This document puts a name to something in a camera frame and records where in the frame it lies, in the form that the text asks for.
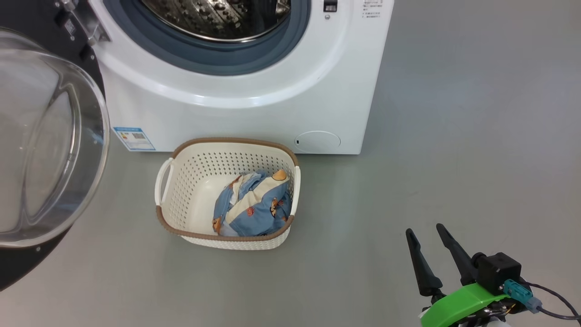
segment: clothing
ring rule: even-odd
[[[284,226],[291,211],[289,178],[284,170],[238,176],[214,206],[212,226],[222,236],[261,236]]]

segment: gray floor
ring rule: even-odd
[[[273,251],[167,233],[153,205],[167,155],[114,140],[86,214],[0,294],[1,325],[419,326],[429,300],[406,228],[443,291],[460,286],[437,222],[470,254],[504,251],[581,309],[580,3],[398,1],[363,152],[299,158],[299,212]]]

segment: green plastic part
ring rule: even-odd
[[[474,283],[441,298],[421,318],[422,327],[448,327],[508,295],[492,295]]]

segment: laundry basket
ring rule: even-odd
[[[292,197],[290,215],[280,230],[252,237],[220,236],[214,232],[214,204],[226,185],[256,170],[273,174],[279,169],[290,178]],[[244,138],[199,138],[179,146],[159,169],[155,204],[157,218],[166,230],[191,243],[230,250],[268,250],[281,245],[288,236],[299,191],[298,160],[285,146]]]

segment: cable connector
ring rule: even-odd
[[[516,301],[524,304],[525,307],[534,314],[539,312],[539,309],[537,309],[538,307],[543,306],[541,300],[533,296],[533,292],[512,279],[507,279],[504,282],[503,292]]]

